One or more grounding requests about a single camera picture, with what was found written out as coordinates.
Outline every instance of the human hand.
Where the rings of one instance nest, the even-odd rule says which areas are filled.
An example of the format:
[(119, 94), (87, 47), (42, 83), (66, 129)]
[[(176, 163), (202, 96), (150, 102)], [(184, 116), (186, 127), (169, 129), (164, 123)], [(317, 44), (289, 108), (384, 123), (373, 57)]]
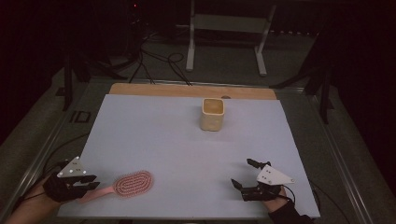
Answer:
[[(283, 186), (280, 187), (279, 195), (286, 197), (286, 191), (285, 188), (283, 188)], [(281, 208), (286, 203), (288, 203), (288, 200), (286, 198), (280, 198), (280, 197), (276, 197), (271, 201), (266, 201), (266, 202), (262, 201), (262, 204), (267, 208), (269, 213), (275, 212), (277, 209)]]
[(40, 223), (62, 205), (62, 203), (53, 201), (45, 193), (43, 185), (47, 179), (47, 177), (42, 179), (27, 192), (21, 204), (6, 221), (7, 224)]

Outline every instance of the white leg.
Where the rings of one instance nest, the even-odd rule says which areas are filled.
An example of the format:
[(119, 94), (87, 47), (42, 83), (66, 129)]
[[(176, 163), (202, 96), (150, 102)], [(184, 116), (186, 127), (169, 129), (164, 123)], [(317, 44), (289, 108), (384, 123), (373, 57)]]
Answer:
[(194, 41), (194, 0), (191, 0), (191, 15), (190, 15), (190, 44), (189, 44), (189, 52), (187, 53), (187, 65), (186, 70), (192, 71), (194, 68), (194, 54), (195, 54), (195, 41)]
[(262, 57), (262, 49), (264, 48), (265, 40), (267, 39), (268, 33), (271, 27), (271, 20), (274, 17), (276, 6), (272, 6), (270, 14), (268, 15), (267, 21), (264, 24), (264, 29), (262, 32), (262, 41), (259, 46), (254, 48), (256, 54), (257, 65), (259, 67), (259, 74), (261, 77), (267, 76), (267, 70), (264, 64), (264, 58)]

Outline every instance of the wrist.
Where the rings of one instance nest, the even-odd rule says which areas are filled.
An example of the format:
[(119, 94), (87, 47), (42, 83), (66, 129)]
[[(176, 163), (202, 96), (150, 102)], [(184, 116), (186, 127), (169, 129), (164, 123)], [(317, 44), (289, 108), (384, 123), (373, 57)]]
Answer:
[(267, 208), (268, 213), (273, 213), (279, 208), (285, 206), (288, 203), (288, 200), (283, 198), (276, 198), (271, 201), (262, 202), (262, 204)]

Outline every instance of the cable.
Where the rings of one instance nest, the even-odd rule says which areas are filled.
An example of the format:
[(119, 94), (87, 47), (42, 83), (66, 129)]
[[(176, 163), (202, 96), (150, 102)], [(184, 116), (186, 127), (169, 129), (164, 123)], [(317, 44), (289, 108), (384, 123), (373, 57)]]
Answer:
[[(181, 71), (180, 67), (177, 65), (177, 63), (183, 61), (184, 56), (181, 53), (171, 53), (169, 54), (168, 57), (165, 57), (163, 55), (160, 54), (156, 54), (156, 53), (152, 53), (149, 52), (145, 49), (142, 49), (143, 53), (147, 54), (148, 56), (157, 59), (161, 62), (164, 63), (168, 63), (169, 66), (171, 67), (171, 69), (188, 85), (188, 86), (192, 86), (192, 84), (189, 82), (189, 80), (186, 78), (186, 76), (184, 75), (184, 73)], [(172, 57), (175, 56), (179, 56), (180, 58), (177, 60), (172, 60)]]
[(90, 134), (90, 133), (84, 133), (84, 134), (82, 134), (82, 135), (80, 135), (80, 136), (77, 136), (77, 137), (75, 137), (75, 138), (70, 139), (70, 140), (67, 141), (67, 142), (64, 142), (64, 143), (60, 144), (58, 147), (56, 147), (55, 149), (53, 149), (53, 151), (49, 154), (49, 157), (47, 158), (46, 162), (44, 163), (42, 175), (44, 175), (44, 174), (46, 173), (47, 164), (48, 164), (48, 162), (50, 161), (50, 158), (51, 158), (57, 151), (59, 151), (59, 149), (61, 149), (62, 147), (65, 147), (67, 144), (70, 144), (70, 143), (72, 143), (72, 142), (78, 140), (79, 138), (85, 137), (85, 136), (87, 136), (87, 135), (89, 135), (89, 134)]
[(286, 188), (286, 189), (288, 189), (291, 192), (291, 194), (293, 195), (293, 201), (292, 202), (296, 203), (296, 196), (294, 195), (294, 192), (288, 186), (283, 185), (283, 188)]
[(25, 199), (23, 199), (22, 201), (26, 201), (26, 200), (29, 200), (29, 199), (33, 199), (33, 198), (38, 197), (38, 196), (43, 195), (43, 194), (46, 194), (46, 192), (42, 192), (42, 193), (39, 193), (39, 194), (37, 194), (37, 195), (34, 195), (34, 196), (31, 196), (31, 197), (25, 198)]
[(340, 213), (343, 215), (343, 217), (345, 218), (346, 222), (348, 224), (350, 224), (349, 219), (347, 218), (347, 215), (344, 213), (344, 211), (341, 209), (341, 207), (335, 202), (335, 200), (330, 197), (330, 195), (328, 193), (326, 193), (323, 189), (321, 189), (317, 184), (315, 184), (312, 180), (308, 179), (308, 181), (315, 186), (315, 188), (319, 189), (334, 205), (335, 207), (337, 207), (337, 209), (340, 211)]

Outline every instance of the floor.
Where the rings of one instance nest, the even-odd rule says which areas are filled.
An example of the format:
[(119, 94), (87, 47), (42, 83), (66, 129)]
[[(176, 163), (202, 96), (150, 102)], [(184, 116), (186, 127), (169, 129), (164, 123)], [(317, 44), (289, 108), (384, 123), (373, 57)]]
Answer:
[[(315, 39), (298, 35), (269, 35), (263, 57), (268, 76), (260, 77), (254, 57), (254, 41), (214, 41), (201, 33), (197, 40), (195, 65), (192, 72), (185, 72), (188, 49), (186, 36), (176, 40), (152, 37), (143, 49), (147, 52), (181, 59), (176, 63), (192, 85), (236, 85), (268, 88), (297, 74)], [(164, 63), (143, 54), (143, 64), (133, 80), (138, 64), (119, 71), (128, 79), (122, 82), (148, 83), (150, 76), (155, 83), (183, 84), (181, 78)], [(24, 120), (0, 148), (0, 208), (7, 215), (15, 198), (40, 172), (51, 151), (56, 151), (49, 163), (78, 156), (85, 144), (103, 97), (111, 85), (119, 80), (105, 77), (92, 70), (90, 83), (74, 83), (74, 102), (69, 110), (62, 111), (64, 98), (55, 96), (63, 85), (63, 71), (53, 78), (52, 87), (37, 101)], [(359, 132), (348, 116), (337, 89), (331, 88), (333, 109), (328, 111), (329, 124), (318, 116), (318, 100), (306, 96), (303, 87), (306, 80), (294, 83), (283, 90), (276, 90), (276, 97), (284, 107), (290, 128), (299, 149), (306, 173), (317, 197), (321, 217), (315, 223), (395, 223), (396, 200), (376, 168)], [(89, 122), (70, 122), (73, 111), (92, 113)], [(118, 220), (68, 219), (54, 214), (44, 223), (118, 223)], [(175, 220), (165, 223), (264, 223), (252, 221), (204, 221)], [(164, 223), (163, 221), (135, 220), (134, 223)]]

